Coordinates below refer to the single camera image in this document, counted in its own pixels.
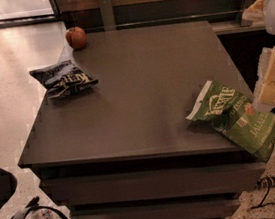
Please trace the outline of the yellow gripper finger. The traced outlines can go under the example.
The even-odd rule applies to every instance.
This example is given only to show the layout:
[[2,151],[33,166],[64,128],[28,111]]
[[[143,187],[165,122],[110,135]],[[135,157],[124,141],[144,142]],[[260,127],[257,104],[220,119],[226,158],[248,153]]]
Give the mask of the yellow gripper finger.
[[242,18],[248,21],[262,21],[265,0],[255,0],[255,2],[247,7],[242,14]]
[[258,63],[253,106],[259,112],[268,112],[275,108],[275,46],[264,47]]

